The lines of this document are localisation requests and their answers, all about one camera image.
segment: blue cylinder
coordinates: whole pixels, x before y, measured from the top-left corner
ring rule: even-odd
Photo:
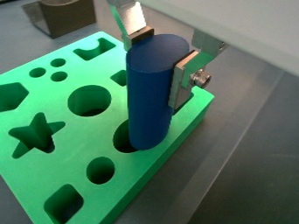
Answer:
[[[172,34],[146,38],[126,52],[128,135],[137,150],[153,148],[166,135],[173,64],[188,52],[188,42]]]

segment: green foam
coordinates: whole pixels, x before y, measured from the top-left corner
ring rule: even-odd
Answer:
[[[0,76],[0,175],[33,223],[112,222],[205,114],[194,88],[162,142],[129,147],[122,48],[98,32]]]

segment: hole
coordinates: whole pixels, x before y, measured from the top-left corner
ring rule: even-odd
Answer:
[[[0,112],[16,109],[29,92],[20,83],[0,85]]]
[[[64,185],[46,199],[44,211],[53,223],[66,223],[81,209],[84,200],[72,185]]]
[[[38,113],[29,126],[13,128],[9,135],[20,140],[13,151],[13,158],[20,158],[33,148],[50,153],[54,150],[52,135],[65,126],[64,122],[46,123],[44,113]]]
[[[41,76],[44,76],[45,74],[45,69],[41,68],[41,67],[36,67],[30,72],[29,72],[29,75],[33,77],[33,78],[38,78]]]
[[[106,157],[94,158],[88,164],[88,180],[96,184],[105,184],[114,175],[114,164]]]
[[[101,53],[110,50],[116,45],[106,41],[104,38],[97,40],[97,47],[92,50],[81,50],[76,49],[73,52],[84,59],[92,60],[94,59]]]
[[[66,79],[68,75],[66,73],[64,72],[57,72],[57,73],[53,73],[52,76],[50,76],[50,80],[52,81],[64,81]]]
[[[52,62],[50,62],[50,65],[53,67],[62,67],[65,65],[65,59],[54,59]]]
[[[192,99],[193,97],[193,93],[190,93],[189,99],[185,101],[185,103],[172,112],[173,115],[176,115],[178,113],[178,111],[181,110],[182,106],[188,103],[188,101]]]
[[[128,139],[128,121],[124,121],[116,129],[113,145],[120,152],[130,153],[136,151]]]
[[[121,70],[110,76],[110,80],[118,85],[124,86],[126,84],[126,71]]]
[[[69,96],[69,111],[77,116],[96,116],[110,103],[110,94],[100,86],[85,86],[76,89]]]

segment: circular hole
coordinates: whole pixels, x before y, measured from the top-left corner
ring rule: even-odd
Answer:
[[[41,68],[41,67],[36,67],[36,68],[29,72],[29,75],[30,75],[33,78],[38,78],[38,77],[41,77],[44,74],[45,74],[45,69]]]
[[[110,103],[110,94],[100,86],[85,86],[76,89],[68,101],[69,111],[77,116],[96,116]]]
[[[112,179],[114,170],[116,168],[112,160],[106,157],[97,157],[88,164],[88,180],[93,184],[101,185]]]
[[[128,121],[124,121],[116,129],[113,145],[120,152],[130,153],[136,151],[128,139]]]
[[[52,81],[64,81],[66,79],[68,75],[64,72],[53,73],[50,76]]]
[[[50,62],[50,65],[53,67],[61,67],[65,65],[65,59],[54,59],[52,62]]]

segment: star-shaped hole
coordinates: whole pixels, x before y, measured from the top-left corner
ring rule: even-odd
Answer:
[[[54,150],[52,135],[65,126],[65,122],[46,123],[44,113],[34,115],[30,125],[9,130],[9,135],[20,140],[13,151],[13,158],[20,158],[32,149],[45,153]]]

